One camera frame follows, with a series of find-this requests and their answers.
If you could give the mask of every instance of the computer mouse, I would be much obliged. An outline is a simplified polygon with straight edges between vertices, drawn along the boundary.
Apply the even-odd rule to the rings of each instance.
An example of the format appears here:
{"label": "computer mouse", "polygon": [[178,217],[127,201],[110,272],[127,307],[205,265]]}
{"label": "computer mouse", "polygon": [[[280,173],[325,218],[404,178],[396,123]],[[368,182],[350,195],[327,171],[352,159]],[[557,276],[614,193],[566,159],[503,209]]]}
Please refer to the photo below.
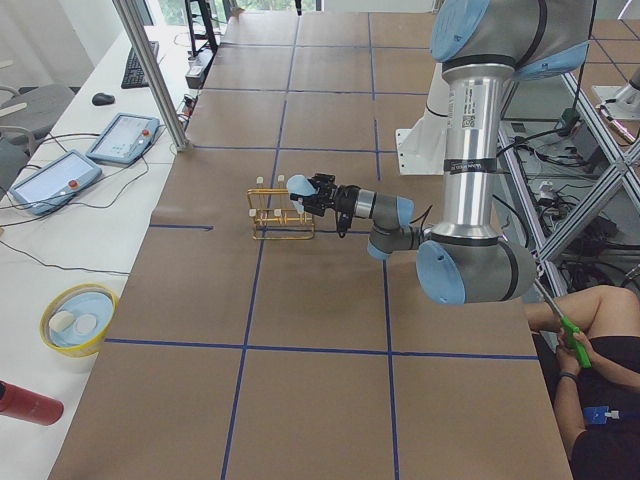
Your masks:
{"label": "computer mouse", "polygon": [[96,106],[111,105],[115,101],[116,101],[116,97],[104,92],[96,93],[91,99],[91,103],[93,103]]}

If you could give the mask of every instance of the person's leg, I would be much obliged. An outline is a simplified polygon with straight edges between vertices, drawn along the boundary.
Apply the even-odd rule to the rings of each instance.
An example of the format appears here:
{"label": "person's leg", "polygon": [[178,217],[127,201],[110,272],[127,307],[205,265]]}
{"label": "person's leg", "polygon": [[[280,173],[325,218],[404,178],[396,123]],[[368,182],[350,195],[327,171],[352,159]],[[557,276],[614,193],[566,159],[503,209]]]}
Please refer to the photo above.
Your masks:
{"label": "person's leg", "polygon": [[[589,338],[608,335],[640,336],[640,303],[625,288],[605,285],[558,297],[556,303]],[[546,303],[525,304],[532,331],[557,332],[560,322]]]}

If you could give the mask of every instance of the red cup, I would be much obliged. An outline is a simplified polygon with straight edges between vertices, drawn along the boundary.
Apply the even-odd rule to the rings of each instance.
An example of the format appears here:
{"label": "red cup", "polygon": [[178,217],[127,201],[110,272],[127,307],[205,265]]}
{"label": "red cup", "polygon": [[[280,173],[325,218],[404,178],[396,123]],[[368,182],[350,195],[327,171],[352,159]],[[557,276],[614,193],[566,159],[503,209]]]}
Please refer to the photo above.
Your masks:
{"label": "red cup", "polygon": [[59,400],[0,382],[0,415],[51,425],[58,421],[63,411],[64,405]]}

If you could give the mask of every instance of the green screwdriver handle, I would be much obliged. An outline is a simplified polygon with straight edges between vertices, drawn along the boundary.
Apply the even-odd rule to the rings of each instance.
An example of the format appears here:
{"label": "green screwdriver handle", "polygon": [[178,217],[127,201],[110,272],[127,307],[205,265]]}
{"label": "green screwdriver handle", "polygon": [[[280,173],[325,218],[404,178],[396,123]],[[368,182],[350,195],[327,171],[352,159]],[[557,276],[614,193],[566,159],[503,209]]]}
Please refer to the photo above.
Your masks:
{"label": "green screwdriver handle", "polygon": [[582,345],[573,337],[573,334],[580,332],[580,329],[576,325],[574,325],[568,317],[560,317],[560,322],[564,327],[564,331],[567,333],[565,338],[567,347],[576,352],[578,362],[580,362],[580,366],[582,368],[591,368],[591,360],[589,360],[587,350],[584,348],[584,345]]}

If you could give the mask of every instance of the black keyboard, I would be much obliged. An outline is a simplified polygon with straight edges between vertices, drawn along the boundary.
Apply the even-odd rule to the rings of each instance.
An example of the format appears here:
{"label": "black keyboard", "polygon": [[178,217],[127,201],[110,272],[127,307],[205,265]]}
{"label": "black keyboard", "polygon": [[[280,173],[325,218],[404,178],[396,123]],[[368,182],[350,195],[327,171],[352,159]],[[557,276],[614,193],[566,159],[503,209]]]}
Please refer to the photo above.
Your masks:
{"label": "black keyboard", "polygon": [[[149,46],[151,47],[151,50],[153,50],[153,55],[157,57],[160,43],[149,41]],[[140,60],[138,59],[136,52],[133,51],[133,48],[129,50],[129,56],[127,57],[127,64],[124,68],[124,76],[122,77],[122,84],[120,86],[122,88],[140,88],[149,86],[149,82],[147,82],[147,79],[144,76],[142,65],[140,65]]]}

